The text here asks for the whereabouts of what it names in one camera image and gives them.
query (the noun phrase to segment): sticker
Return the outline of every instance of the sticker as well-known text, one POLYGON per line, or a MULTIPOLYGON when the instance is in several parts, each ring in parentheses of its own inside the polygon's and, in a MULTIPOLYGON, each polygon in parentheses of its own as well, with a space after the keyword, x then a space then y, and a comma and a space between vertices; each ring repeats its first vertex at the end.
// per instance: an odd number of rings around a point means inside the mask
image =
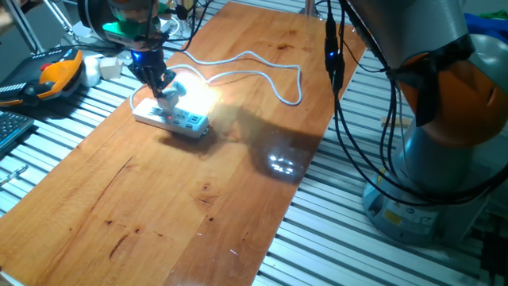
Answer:
POLYGON ((416 234, 429 234, 438 215, 437 211, 424 211, 394 201, 390 201, 383 212, 389 222, 416 234))

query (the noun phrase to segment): power outlet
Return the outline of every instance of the power outlet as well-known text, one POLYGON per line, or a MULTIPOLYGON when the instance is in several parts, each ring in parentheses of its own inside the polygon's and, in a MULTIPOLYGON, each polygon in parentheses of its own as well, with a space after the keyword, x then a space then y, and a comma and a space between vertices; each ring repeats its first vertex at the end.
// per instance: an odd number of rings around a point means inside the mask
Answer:
POLYGON ((208 131, 208 116, 192 114, 179 108, 175 108, 171 116, 163 115, 154 99, 143 99, 133 114, 139 122, 192 138, 200 138, 208 131))

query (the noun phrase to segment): white power cord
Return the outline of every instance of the white power cord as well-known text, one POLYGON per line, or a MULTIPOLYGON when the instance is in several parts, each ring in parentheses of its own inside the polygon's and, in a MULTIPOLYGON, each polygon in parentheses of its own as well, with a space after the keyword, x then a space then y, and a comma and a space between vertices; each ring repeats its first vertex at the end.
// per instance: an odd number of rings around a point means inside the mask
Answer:
MULTIPOLYGON (((242 57, 244 55, 248 55, 249 54, 249 55, 253 55, 255 58, 260 60, 263 64, 266 64, 269 67, 273 67, 273 68, 286 68, 286 69, 297 69, 298 74, 296 76, 296 78, 297 78, 296 87, 298 89, 298 100, 295 101, 295 102, 290 102, 290 101, 287 101, 286 99, 284 99, 279 94, 279 92, 277 91, 277 88, 275 87, 275 84, 274 84, 273 80, 271 80, 270 76, 268 76, 267 74, 265 74, 264 72, 261 72, 261 71, 228 71, 228 72, 223 72, 223 73, 218 74, 218 75, 214 75, 214 76, 210 77, 209 79, 207 79, 201 72, 199 72, 197 69, 195 69, 194 67, 192 67, 192 66, 190 66, 188 64, 177 64, 175 66, 169 67, 169 69, 177 69, 177 68, 188 69, 188 70, 192 71, 193 73, 195 73, 196 75, 198 75, 206 84, 210 84, 214 80, 219 79, 222 76, 226 76, 226 75, 235 75, 235 74, 255 74, 255 75, 261 75, 265 79, 267 79, 267 81, 270 83, 271 88, 273 89, 277 99, 279 99, 284 104, 287 104, 288 106, 297 106, 298 104, 300 104, 302 102, 302 84, 301 84, 302 69, 297 64, 291 64, 291 65, 273 64, 273 63, 270 63, 269 61, 263 59, 262 57, 256 55, 254 52, 251 52, 251 51, 242 52, 240 55, 235 56, 235 57, 233 57, 233 58, 231 58, 229 60, 219 60, 219 61, 215 61, 215 62, 205 62, 205 61, 202 61, 202 60, 196 60, 196 58, 194 58, 189 52, 184 52, 184 54, 186 54, 188 57, 190 57, 190 59, 193 60, 196 64, 201 64, 201 65, 226 64, 226 63, 230 63, 230 62, 233 62, 235 60, 238 60, 238 58, 240 58, 240 57, 242 57)), ((129 103, 130 103, 130 107, 132 108, 132 110, 134 110, 133 97, 137 93, 137 91, 139 91, 139 89, 135 90, 131 94, 131 96, 129 97, 129 103)))

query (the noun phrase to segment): wooden table surface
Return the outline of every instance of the wooden table surface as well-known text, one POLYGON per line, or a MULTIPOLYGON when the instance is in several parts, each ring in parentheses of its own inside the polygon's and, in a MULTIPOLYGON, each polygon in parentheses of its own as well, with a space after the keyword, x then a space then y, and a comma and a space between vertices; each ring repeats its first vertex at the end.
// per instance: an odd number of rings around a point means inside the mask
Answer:
MULTIPOLYGON (((360 58, 364 45, 351 27, 345 35, 360 58)), ((212 106, 210 132, 195 141, 136 122, 124 102, 0 218, 3 270, 25 285, 251 284, 333 114, 324 38, 316 18, 225 5, 190 52, 300 64, 302 103, 282 104, 262 77, 231 76, 206 99, 186 95, 212 106)), ((175 54, 168 64, 182 63, 191 61, 175 54)), ((346 64, 348 83, 349 54, 346 64)), ((284 98, 298 95, 294 70, 254 60, 198 68, 264 71, 284 98)))

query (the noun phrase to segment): white cable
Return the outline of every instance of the white cable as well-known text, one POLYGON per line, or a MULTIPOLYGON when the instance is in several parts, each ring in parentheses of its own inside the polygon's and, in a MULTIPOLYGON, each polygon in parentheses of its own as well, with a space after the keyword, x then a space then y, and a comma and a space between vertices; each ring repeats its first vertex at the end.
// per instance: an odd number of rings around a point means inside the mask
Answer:
POLYGON ((178 32, 178 30, 180 30, 180 22, 178 20, 176 20, 174 17, 171 17, 171 19, 176 22, 176 29, 175 29, 175 31, 169 33, 169 36, 175 35, 176 32, 178 32))
MULTIPOLYGON (((226 76, 226 75, 235 75, 235 74, 255 74, 255 75, 261 75, 265 79, 267 79, 267 81, 270 83, 271 88, 273 89, 277 99, 279 99, 284 104, 287 104, 288 106, 297 106, 298 104, 300 104, 302 102, 302 97, 303 97, 302 96, 302 84, 301 84, 302 69, 297 64, 292 64, 292 65, 272 64, 272 63, 268 62, 267 60, 263 59, 262 57, 256 55, 254 52, 251 52, 251 51, 242 52, 240 55, 235 56, 235 57, 233 57, 233 58, 231 58, 229 60, 219 60, 219 61, 215 61, 215 62, 205 62, 205 61, 201 61, 201 60, 196 60, 196 58, 194 58, 189 52, 183 52, 183 53, 186 54, 188 57, 190 57, 190 59, 193 60, 196 64, 201 64, 201 65, 226 64, 226 63, 233 62, 234 60, 237 60, 238 58, 240 58, 240 57, 242 57, 244 55, 248 55, 249 54, 249 55, 253 55, 255 58, 257 58, 258 60, 260 60, 262 63, 266 64, 267 66, 270 66, 270 67, 273 67, 273 68, 291 68, 291 69, 295 68, 295 69, 298 70, 297 83, 296 83, 296 86, 298 88, 298 100, 295 101, 295 102, 287 101, 282 96, 280 96, 280 94, 277 91, 277 88, 275 87, 275 84, 274 84, 273 80, 271 80, 270 76, 268 76, 267 74, 265 74, 264 72, 261 72, 261 71, 228 71, 228 72, 223 72, 223 73, 218 74, 218 75, 214 75, 214 76, 210 77, 209 79, 207 79, 196 68, 194 68, 194 67, 192 67, 192 66, 190 66, 188 64, 177 64, 175 66, 169 67, 168 69, 177 69, 177 68, 188 69, 188 70, 192 71, 193 73, 195 73, 196 75, 198 75, 206 84, 211 84, 214 80, 219 79, 222 76, 226 76)), ((132 110, 134 110, 133 97, 134 97, 134 95, 138 91, 139 91, 139 89, 135 90, 131 94, 131 96, 129 98, 129 103, 130 103, 130 107, 131 107, 132 110)))
POLYGON ((142 84, 141 86, 139 86, 137 89, 135 89, 133 91, 133 93, 129 96, 129 105, 130 105, 130 109, 132 109, 134 111, 134 103, 133 103, 133 100, 134 100, 134 95, 141 89, 144 87, 144 84, 142 84))

